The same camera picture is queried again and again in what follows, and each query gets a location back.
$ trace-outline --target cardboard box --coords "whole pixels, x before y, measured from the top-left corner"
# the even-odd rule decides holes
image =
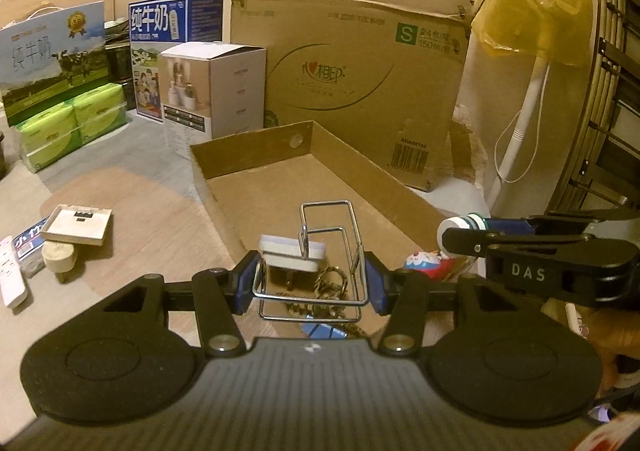
[[[129,5],[131,64],[136,109],[162,121],[160,53],[187,41],[222,40],[222,0],[145,0]]]
[[[262,127],[266,50],[191,42],[160,59],[162,119],[169,145],[190,158],[192,144]]]
[[[436,230],[444,218],[427,202],[363,155],[311,121],[268,128],[191,146],[196,190],[235,261],[258,248],[261,234],[295,238],[300,204],[350,200],[364,249],[390,269],[415,251],[438,248]],[[312,227],[344,226],[354,240],[346,209],[311,209]],[[337,233],[311,236],[327,244],[332,265],[344,266]],[[302,284],[312,295],[313,284]],[[283,282],[269,291],[286,293]],[[270,306],[279,314],[280,305]],[[359,326],[369,335],[384,325],[370,305]],[[302,336],[298,323],[275,322],[282,336]]]
[[[268,48],[266,126],[315,120],[428,190],[474,0],[233,0],[231,37]]]
[[[0,34],[0,92],[10,126],[108,81],[103,2],[37,16]]]

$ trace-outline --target human hand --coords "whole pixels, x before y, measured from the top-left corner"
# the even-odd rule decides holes
[[[587,325],[589,342],[602,359],[600,393],[603,394],[618,380],[618,355],[640,359],[640,312],[598,310],[589,316]]]

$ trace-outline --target black rubber pad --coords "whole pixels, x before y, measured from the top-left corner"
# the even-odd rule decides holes
[[[586,412],[602,374],[593,347],[558,323],[522,320],[466,323],[440,339],[428,361],[436,389],[498,424],[551,425]]]
[[[188,386],[195,360],[184,339],[126,313],[101,316],[99,329],[76,318],[27,350],[20,378],[37,412],[119,423],[170,405]]]
[[[210,361],[183,398],[151,417],[99,428],[43,417],[6,448],[566,451],[592,428],[583,418],[539,429],[476,420],[443,401],[414,362],[362,339],[259,339],[243,357]]]

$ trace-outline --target metal rack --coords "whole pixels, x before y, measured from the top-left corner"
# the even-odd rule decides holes
[[[621,135],[640,127],[639,62],[640,0],[598,0],[591,83],[548,209],[640,207],[639,146]]]
[[[341,225],[336,225],[335,227],[308,227],[306,220],[306,210],[309,208],[327,206],[346,206],[348,208],[351,218],[351,227],[353,229],[353,235],[356,240],[356,249],[355,251],[353,251],[353,253],[351,252],[347,230]],[[364,248],[362,246],[362,239],[360,238],[358,221],[356,219],[356,215],[351,202],[349,202],[348,200],[333,200],[328,202],[304,203],[300,206],[300,221],[301,228],[298,234],[298,243],[300,244],[300,253],[304,258],[308,257],[309,255],[309,235],[332,232],[339,232],[342,234],[342,241],[346,252],[346,260],[349,266],[349,272],[346,273],[349,280],[348,288],[351,290],[353,299],[321,299],[305,296],[291,296],[268,293],[268,279],[266,272],[267,268],[264,260],[261,260],[255,269],[254,286],[252,291],[254,293],[254,296],[259,300],[258,314],[263,319],[270,321],[300,322],[308,320],[304,316],[269,315],[264,311],[264,304],[268,301],[292,303],[297,305],[322,305],[325,307],[338,308],[354,307],[354,316],[344,318],[314,317],[313,321],[315,323],[357,323],[362,318],[361,307],[369,303],[369,292],[367,288],[367,275],[365,273]]]

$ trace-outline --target white tray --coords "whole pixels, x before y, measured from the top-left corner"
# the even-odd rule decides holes
[[[84,245],[102,245],[111,218],[111,209],[59,204],[44,224],[45,240]]]

